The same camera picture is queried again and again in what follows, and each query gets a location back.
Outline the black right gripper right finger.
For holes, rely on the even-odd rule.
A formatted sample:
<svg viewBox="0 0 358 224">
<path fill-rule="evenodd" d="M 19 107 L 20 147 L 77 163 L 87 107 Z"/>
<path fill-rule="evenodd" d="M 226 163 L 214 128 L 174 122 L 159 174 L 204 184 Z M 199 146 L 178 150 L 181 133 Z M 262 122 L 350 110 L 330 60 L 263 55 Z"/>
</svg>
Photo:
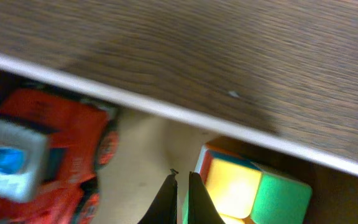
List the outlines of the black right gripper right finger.
<svg viewBox="0 0 358 224">
<path fill-rule="evenodd" d="M 224 224 L 201 176 L 196 172 L 189 174 L 188 224 Z"/>
</svg>

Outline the beige cardboard box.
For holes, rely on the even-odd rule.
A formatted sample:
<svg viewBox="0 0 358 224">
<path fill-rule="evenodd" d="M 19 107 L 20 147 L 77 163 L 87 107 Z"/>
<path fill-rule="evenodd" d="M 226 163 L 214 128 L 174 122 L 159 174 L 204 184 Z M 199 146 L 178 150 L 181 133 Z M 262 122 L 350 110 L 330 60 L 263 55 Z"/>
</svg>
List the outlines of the beige cardboard box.
<svg viewBox="0 0 358 224">
<path fill-rule="evenodd" d="M 358 162 L 274 134 L 0 53 L 0 69 L 221 134 L 215 142 L 310 180 L 308 223 L 358 223 Z"/>
</svg>

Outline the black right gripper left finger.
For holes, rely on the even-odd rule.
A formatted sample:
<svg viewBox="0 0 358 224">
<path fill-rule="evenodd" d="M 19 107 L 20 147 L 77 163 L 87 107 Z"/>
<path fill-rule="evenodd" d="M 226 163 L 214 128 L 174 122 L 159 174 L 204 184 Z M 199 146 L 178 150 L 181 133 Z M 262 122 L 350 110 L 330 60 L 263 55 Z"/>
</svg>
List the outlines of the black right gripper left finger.
<svg viewBox="0 0 358 224">
<path fill-rule="evenodd" d="M 170 169 L 150 207 L 138 224 L 177 224 L 178 171 Z"/>
</svg>

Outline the colourful puzzle cube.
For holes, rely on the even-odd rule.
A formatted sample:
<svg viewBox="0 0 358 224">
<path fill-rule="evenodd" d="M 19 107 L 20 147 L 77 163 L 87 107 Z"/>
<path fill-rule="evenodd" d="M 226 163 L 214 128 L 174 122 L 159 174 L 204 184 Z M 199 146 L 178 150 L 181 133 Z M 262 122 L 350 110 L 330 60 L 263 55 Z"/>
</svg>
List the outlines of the colourful puzzle cube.
<svg viewBox="0 0 358 224">
<path fill-rule="evenodd" d="M 272 167 L 205 144 L 195 167 L 224 223 L 303 223 L 312 188 Z"/>
</svg>

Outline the red toy fire truck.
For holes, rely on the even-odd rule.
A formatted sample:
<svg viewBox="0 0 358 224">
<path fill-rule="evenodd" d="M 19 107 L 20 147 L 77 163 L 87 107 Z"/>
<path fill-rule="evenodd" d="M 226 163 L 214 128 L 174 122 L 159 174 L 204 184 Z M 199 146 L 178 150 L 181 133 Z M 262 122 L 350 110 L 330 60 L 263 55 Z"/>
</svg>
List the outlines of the red toy fire truck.
<svg viewBox="0 0 358 224">
<path fill-rule="evenodd" d="M 0 223 L 90 223 L 118 116 L 114 104 L 52 88 L 11 93 L 0 105 Z"/>
</svg>

